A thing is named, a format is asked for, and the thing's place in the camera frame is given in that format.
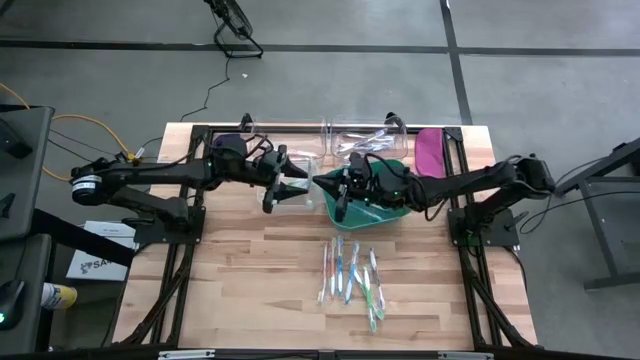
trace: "black stand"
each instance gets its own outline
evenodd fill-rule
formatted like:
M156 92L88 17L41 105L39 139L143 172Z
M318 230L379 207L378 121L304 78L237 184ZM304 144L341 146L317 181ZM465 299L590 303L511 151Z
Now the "black stand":
M242 36L247 38L247 40L251 41L251 43L258 48L259 53L250 54L250 55L233 55L233 52L230 52L229 50L227 50L227 44L224 44L220 41L221 39L220 35L222 34L222 30L224 30L225 27L227 27L227 24L223 21L222 24L218 26L218 30L216 30L216 33L213 35L213 41L216 43L216 45L218 45L218 48L224 53L224 55L227 58L229 59L249 59L249 58L262 59L262 54L264 54L264 50L262 50L262 46L258 45L258 43L255 42L255 40L253 40L253 38L249 36L249 34L247 34L246 32L242 34Z
M556 188L557 196L563 196L574 189L579 189L582 193L610 273L608 277L585 282L585 290L640 284L640 271L631 266L628 249L625 248L625 242L637 237L637 219L633 214L637 214L640 199L627 200L622 194L597 197L607 192L640 192L640 176L604 177L627 164L631 164L632 170L637 174L634 165L639 158L640 138L618 146L609 156Z

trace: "wire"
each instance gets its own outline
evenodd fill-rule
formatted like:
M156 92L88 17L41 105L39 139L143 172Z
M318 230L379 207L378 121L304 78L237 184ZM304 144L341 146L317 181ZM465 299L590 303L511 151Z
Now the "wire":
M59 132L59 131L56 131L56 130L53 130L53 129L49 129L49 131L50 131L50 132L52 132L52 133L54 133L54 134L58 134L58 135L62 136L62 137L63 137L63 138L65 138L65 139L71 140L71 141L73 141L73 142L75 142L75 143L78 143L78 144L80 144L80 145L84 145L84 146L86 146L86 147L88 147L88 148L90 148L90 149L93 149L93 150L95 150L95 151L99 151L99 152L101 152L101 153L103 153L103 154L107 154L107 155L113 155L113 153L110 153L110 152L105 151L105 150L102 150L102 149L98 149L97 147L95 147L95 146L93 146L93 145L89 145L89 144L84 143L84 142L82 142L82 141L80 141L80 140L76 140L76 139L74 139L74 138L72 138L72 137L70 137L70 136L67 136L67 135L65 135L65 134L63 134L63 133L61 133L61 132Z
M140 148L144 148L145 146L151 144L152 142L158 141L158 140L162 140L162 139L163 139L162 136L158 136L157 138L153 138L153 139L147 141L146 143L142 144L142 146L140 146Z
M444 204L447 202L447 199L444 199L440 202L440 205L438 206L438 209L436 209L436 212L433 213L432 217L429 217L429 209L424 209L424 218L428 221L428 222L432 222L433 220L436 219L436 217L438 216L438 214L440 213L440 210L442 210L442 208L444 207Z
M217 84L209 87L209 89L207 89L207 97L204 99L204 104L202 105L202 107L182 115L182 117L180 118L180 122L183 122L184 119L186 117L188 117L188 116L191 116L193 114L199 113L200 111L208 109L207 103L209 102L209 97L211 96L211 90L213 90L213 89L217 88L218 86L220 86L220 85L226 83L227 81L231 80L229 78L229 62L230 61L231 61L231 58L228 58L227 62L224 65L224 80L220 81L219 83L217 83Z
M256 144L256 146L253 147L253 149L251 149L251 151L249 151L247 153L247 156L245 156L245 159L250 157L251 155L253 155L253 153L255 153L257 150L262 149L262 151L264 151L265 153L267 152L271 152L273 151L273 143L271 142L271 140L268 139L267 135L260 135L260 134L255 134L252 137L250 137L249 139L245 140L245 142L249 142L255 138L259 137L261 140L258 142L258 144ZM264 143L269 144L270 149L265 149L262 147L262 144Z
M478 254L477 254L477 253L476 253L476 254L474 254L474 253L471 251L471 246L467 246L467 251L469 252L469 255L471 255L471 256L473 256L473 257L478 257Z
M88 116L84 116L84 115L77 115L77 114L64 114L64 115L58 115L58 116L54 116L51 120L60 120L60 119L80 119L80 120L84 120L84 121L88 121L91 123L94 123L96 125L101 126L103 129L107 130L107 132L109 134L111 134L111 136L116 140L116 142L118 143L118 145L120 145L120 148L122 148L122 150L124 150L125 153L127 154L131 154L131 151L129 151L129 149L127 149L127 147L124 145L124 143L122 142L122 140L120 140L120 138L118 137L118 135L111 130L110 127L108 127L105 123L103 123L100 120L96 120L94 118L88 117Z
M135 253L133 254L133 256L137 256L138 254L140 254L147 246L149 246L149 244L142 244L140 245L140 247L138 247L138 249L135 251ZM121 307L122 305L122 299L124 299L124 291L127 288L127 283L126 281L124 281L122 283L122 290L120 290L120 295L118 295L118 300L116 301L116 305L113 308L113 313L111 314L111 318L109 319L109 325L107 325L107 331L104 334L104 337L102 338L102 341L100 342L100 347L104 347L105 344L107 343L107 339L109 338L109 334L111 334L111 327L113 326L113 322L116 319L116 314L118 312L118 309Z
M104 347L107 343L107 339L109 338L109 334L111 334L111 327L113 326L113 322L115 321L116 314L118 313L118 308L120 308L120 304L122 304L122 299L124 299L124 291L127 288L127 283L122 283L122 290L120 290L120 295L118 295L118 300L116 301L116 305L113 307L113 312L111 314L111 318L109 319L109 325L107 325L107 331L100 342L100 347Z
M5 84L0 83L0 87L5 89L6 91L8 91L11 95L15 96L21 103L22 105L24 105L24 107L27 108L27 110L30 110L31 108L29 107L29 104L27 104L26 101L24 101L24 99L22 97L20 97L20 95L18 95L15 91L11 90L9 87L7 87ZM120 147L122 148L122 150L124 150L124 152L127 153L128 156L132 156L133 154L127 149L127 147L124 145L124 143L122 142L122 140L120 140L120 138L118 137L118 135L111 130L110 127L108 127L106 124L104 124L102 121L100 120L96 120L94 118L90 118L88 116L84 116L84 115L76 115L76 114L64 114L64 115L58 115L58 116L54 116L51 120L59 120L59 119L66 119L66 118L72 118L72 119L81 119L84 121L89 121L92 122L94 124L100 125L103 129L107 130L107 132L109 132L109 134L111 134L111 136L116 140L116 142L118 143L118 145L120 145ZM64 181L64 182L68 182L69 180L71 180L71 178L67 178L64 176L60 176L60 175L56 175L54 174L51 170L47 169L46 167L42 167L42 171L44 171L47 175L53 177L54 179L58 179L60 181Z
M572 201L569 201L569 202L566 202L566 203L562 203L562 204L558 204L556 206L552 206L552 207L550 207L550 208L548 208L548 209L546 209L544 211L541 211L541 212L531 216L524 223L522 223L522 225L520 225L520 233L521 234L528 234L530 231L529 232L522 232L522 228L525 227L525 225L527 225L531 220L537 218L538 216L544 216L544 214L546 214L547 212L549 212L551 210L554 210L554 209L557 209L557 208L560 208L560 207L563 207L563 206L575 204L577 202L584 201L584 200L587 200L587 199L592 199L592 198L596 198L596 197L600 197L600 196L607 196L607 195L616 195L616 194L640 194L640 191L612 191L612 192L608 192L608 193L594 194L594 195L587 196L587 197L582 198L582 199L572 200Z
M22 240L22 252L20 253L20 260L18 260L18 265L16 265L16 272L13 275L13 280L18 280L18 275L20 274L20 268L22 267L22 261L24 260L24 254L27 252L27 239Z
M15 96L16 99L18 99L18 101L20 101L20 103L22 103L22 105L24 105L24 107L27 108L27 110L31 110L31 108L29 107L29 104L27 104L26 101L24 101L23 98L20 97L20 95L16 94L15 91L9 89L9 87L7 87L5 84L0 83L0 87L5 89L9 94Z
M181 161L183 161L184 159L186 159L189 156L191 156L196 151L196 149L197 149L197 147L195 149L189 151L188 153L186 153L184 156L182 156L178 160L175 160L175 161L167 163L167 164L161 164L161 165L158 165L158 166L149 166L149 167L142 168L142 169L133 168L133 169L126 169L125 170L125 169L113 169L113 168L110 168L110 169L98 170L98 171L94 172L93 175L104 175L106 173L110 173L110 172L113 172L113 171L116 171L116 170L117 171L130 171L130 172L133 172L133 173L141 173L141 172L145 172L145 171L168 169L168 168L171 168L171 167L174 167L174 166L178 165Z
M55 145L55 146L59 147L60 149L62 149L62 150L64 150L64 151L66 151L66 152L69 152L69 153L71 153L71 154L73 154L73 155L75 155L75 156L77 156L77 157L79 157L79 158L81 158L81 159L83 159L83 160L86 160L86 161L88 161L88 162L91 162L91 161L92 161L92 160L89 160L89 159L87 159L86 157L84 157L84 156L82 156L82 155L78 154L77 152L75 152L75 151L73 151L73 150L67 149L66 147L64 147L64 146L62 146L62 145L60 145L60 144L58 144L57 142L55 142L55 141L53 141L53 140L51 140L51 139L47 139L47 140L48 140L50 143L52 143L53 145Z
M524 290L526 292L529 292L529 286L527 285L527 273L524 270L524 265L522 264L522 260L520 260L520 257L518 256L518 254L516 254L516 252L513 251L512 248L505 246L504 249L507 250L509 253L511 253L511 255L516 260L518 265L520 265L520 272L522 273L522 282L524 283Z
M573 173L574 171L576 171L578 169L581 169L581 168L583 168L583 167L585 167L587 165L591 165L593 163L596 163L596 162L598 162L598 161L600 161L600 160L602 160L604 158L606 158L606 156L603 156L603 157L595 159L595 160L587 161L584 164L581 164L581 165L578 165L578 166L574 167L573 169L567 171L562 176L560 176L560 178L558 178L558 181L556 181L556 184L559 184L564 178L569 176L569 174ZM549 198L547 199L547 205L545 207L545 210L542 212L542 217L540 218L540 220L538 220L538 222L531 229L529 229L527 231L523 231L522 228L524 226L520 226L520 234L523 234L523 235L531 234L532 232L536 231L536 229L539 228L540 225L542 225L542 222L544 221L545 217L547 216L547 212L549 211L549 208L551 207L551 199L552 199L552 196L549 196ZM524 224L528 223L532 218L533 217L530 217L529 219L527 219Z

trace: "green bowl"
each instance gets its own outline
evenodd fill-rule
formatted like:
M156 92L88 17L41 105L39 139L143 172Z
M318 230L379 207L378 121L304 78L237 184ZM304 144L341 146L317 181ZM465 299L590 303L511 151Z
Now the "green bowl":
M405 168L404 164L397 160L387 160L387 163L391 168L397 169L398 172L401 172ZM384 164L380 161L371 163L371 169L374 174L377 174L382 167L384 167ZM343 168L333 170L329 174L336 174L340 171L343 171ZM339 223L335 220L336 201L326 192L324 192L324 198L327 203L327 211L329 212L331 222L333 222L333 224L342 231L356 231L376 225L386 224L388 222L398 220L411 212L411 210L406 207L395 210L383 209L376 205L367 206L364 201L353 200L347 207L347 213L344 216L344 220Z

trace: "yellow cable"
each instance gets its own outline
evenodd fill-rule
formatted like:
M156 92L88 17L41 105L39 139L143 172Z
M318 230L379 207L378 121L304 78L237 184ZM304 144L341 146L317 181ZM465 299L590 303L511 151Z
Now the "yellow cable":
M16 99L18 99L22 105L24 105L24 107L27 108L27 110L30 110L31 108L29 107L29 105L27 104L26 101L24 101L23 98L20 97L20 95L16 94L15 91L9 89L5 84L0 83L0 87L2 87L3 89L7 90L11 95L15 96ZM92 122L94 124L100 125L103 129L107 130L107 132L109 132L109 134L111 134L111 136L113 136L113 138L116 140L116 142L118 142L118 145L120 145L120 147L122 148L122 150L124 150L124 152L127 153L127 157L129 157L129 159L133 158L134 155L129 152L129 150L127 149L127 147L124 145L124 143L122 142L122 140L120 140L120 138L118 137L118 135L116 135L116 133L111 130L110 127L108 127L105 123L103 123L100 120L96 120L94 118L90 118L88 116L84 116L84 115L76 115L76 114L64 114L64 115L58 115L58 116L54 116L51 120L58 120L58 119L63 119L63 118L73 118L73 119L81 119L81 120L85 120L85 121L89 121ZM60 175L56 175L54 174L51 170L47 169L46 167L42 167L42 170L49 176L51 176L54 179L58 179L60 181L64 181L64 182L69 182L69 180L71 180L71 178L67 178L64 176L60 176Z
M24 107L27 108L27 110L31 110L31 108L29 107L29 104L27 104L26 101L24 101L23 98L20 97L20 95L16 94L15 91L9 89L5 84L0 83L0 87L2 87L3 89L7 90L9 92L9 94L13 95L16 97L16 99L20 100L20 102L22 103L22 105L24 105Z
M126 152L127 155L131 154L131 152L127 149L127 147L124 146L124 143L122 142L122 140L120 140L118 135L116 135L116 133L113 132L113 130L111 130L111 128L108 127L107 125L105 125L102 121L96 120L94 118L90 118L88 116L75 115L75 114L64 114L64 115L54 116L52 120L58 120L58 119L64 119L64 118L82 119L82 120L89 121L89 122L92 122L94 124L102 126L103 129L107 130L109 132L109 134L111 134L111 136L113 136L113 138L118 142L118 145L120 145L122 150L124 150L124 152Z

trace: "white label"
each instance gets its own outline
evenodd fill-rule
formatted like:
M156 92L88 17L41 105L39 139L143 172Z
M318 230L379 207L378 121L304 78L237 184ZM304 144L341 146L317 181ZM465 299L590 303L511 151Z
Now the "white label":
M71 188L71 191L73 192L81 189L95 189L95 188L96 188L95 183L79 183L79 184L73 185L73 188Z
M79 179L76 179L73 183L77 184L79 182L84 182L84 181L94 181L94 182L102 182L102 178L100 176L97 175L87 175L87 176L83 176Z

